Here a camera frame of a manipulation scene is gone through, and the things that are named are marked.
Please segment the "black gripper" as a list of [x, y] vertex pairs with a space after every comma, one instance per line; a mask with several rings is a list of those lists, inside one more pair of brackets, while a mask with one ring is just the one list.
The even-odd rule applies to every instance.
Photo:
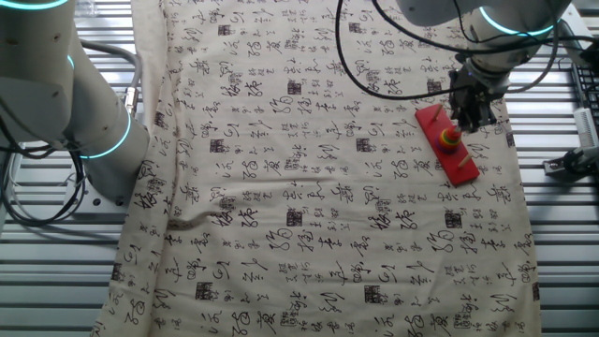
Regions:
[[476, 133], [481, 127], [497, 122], [490, 103], [499, 98], [498, 93], [492, 92], [467, 68], [451, 70], [449, 78], [450, 88], [454, 89], [449, 98], [453, 109], [451, 119], [457, 122], [460, 131]]

